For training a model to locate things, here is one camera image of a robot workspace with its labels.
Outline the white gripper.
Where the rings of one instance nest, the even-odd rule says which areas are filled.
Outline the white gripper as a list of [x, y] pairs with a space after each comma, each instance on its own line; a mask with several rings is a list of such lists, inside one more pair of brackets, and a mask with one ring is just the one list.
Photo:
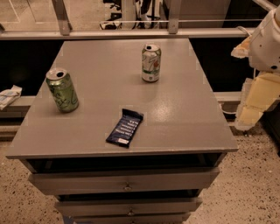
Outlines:
[[280, 95], [280, 5], [271, 10], [231, 52], [233, 57], [248, 57], [251, 67], [265, 71], [254, 79], [247, 78], [241, 90], [234, 126], [250, 130]]

